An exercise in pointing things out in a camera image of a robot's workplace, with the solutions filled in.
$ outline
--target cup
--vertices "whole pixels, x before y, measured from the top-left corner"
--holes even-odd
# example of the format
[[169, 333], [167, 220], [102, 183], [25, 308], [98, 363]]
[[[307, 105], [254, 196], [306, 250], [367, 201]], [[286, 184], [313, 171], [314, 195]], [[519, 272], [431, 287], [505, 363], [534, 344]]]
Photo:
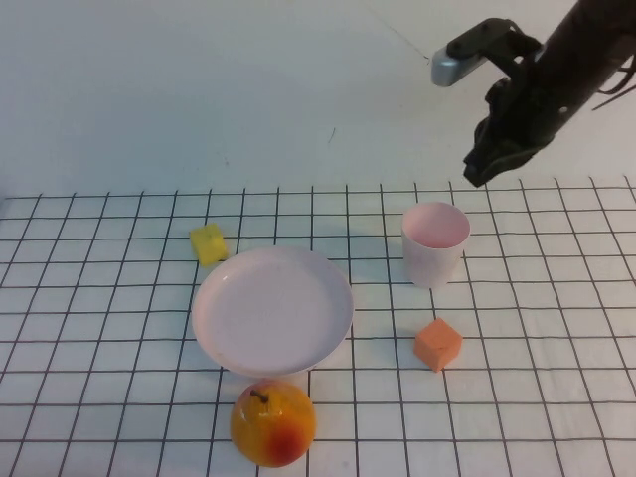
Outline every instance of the cup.
[[466, 215], [443, 202], [418, 204], [401, 222], [406, 277], [421, 288], [450, 281], [470, 236]]

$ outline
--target apple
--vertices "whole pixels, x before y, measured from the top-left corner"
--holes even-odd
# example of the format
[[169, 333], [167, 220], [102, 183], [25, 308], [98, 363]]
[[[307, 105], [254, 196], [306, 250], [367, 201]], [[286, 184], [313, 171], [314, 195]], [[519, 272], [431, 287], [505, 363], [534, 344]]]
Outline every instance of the apple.
[[282, 467], [307, 452], [316, 434], [316, 413], [302, 389], [267, 380], [238, 397], [230, 428], [245, 457], [264, 467]]

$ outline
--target plate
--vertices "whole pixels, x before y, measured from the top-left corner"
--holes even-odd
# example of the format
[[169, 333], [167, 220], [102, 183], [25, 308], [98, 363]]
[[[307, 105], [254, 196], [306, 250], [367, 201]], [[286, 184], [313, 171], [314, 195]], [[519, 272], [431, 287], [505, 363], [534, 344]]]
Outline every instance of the plate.
[[219, 365], [252, 378], [293, 375], [347, 336], [351, 286], [319, 253], [292, 246], [246, 251], [218, 266], [193, 306], [197, 341]]

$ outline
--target apple stem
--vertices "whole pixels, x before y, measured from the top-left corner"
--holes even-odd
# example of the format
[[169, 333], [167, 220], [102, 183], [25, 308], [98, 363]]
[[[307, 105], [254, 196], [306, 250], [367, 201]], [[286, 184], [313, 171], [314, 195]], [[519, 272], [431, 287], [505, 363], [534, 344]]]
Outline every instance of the apple stem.
[[269, 396], [268, 395], [264, 395], [263, 393], [257, 391], [257, 390], [251, 390], [251, 392], [249, 393], [250, 396], [256, 396], [258, 398], [260, 398], [260, 402], [262, 402], [263, 404], [267, 404], [269, 402]]

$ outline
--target grid tablecloth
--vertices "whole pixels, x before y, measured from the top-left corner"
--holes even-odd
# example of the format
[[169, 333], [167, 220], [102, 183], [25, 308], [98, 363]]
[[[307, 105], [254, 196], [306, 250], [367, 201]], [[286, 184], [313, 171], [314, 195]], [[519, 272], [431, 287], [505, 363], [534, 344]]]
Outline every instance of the grid tablecloth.
[[[400, 215], [454, 203], [472, 237], [434, 292], [403, 276]], [[235, 252], [293, 244], [352, 283], [350, 336], [292, 381], [316, 441], [256, 468], [229, 436], [249, 383], [194, 340], [210, 272], [188, 231]], [[624, 177], [300, 191], [30, 197], [0, 210], [0, 476], [636, 475], [636, 198]], [[435, 374], [435, 316], [464, 337]]]

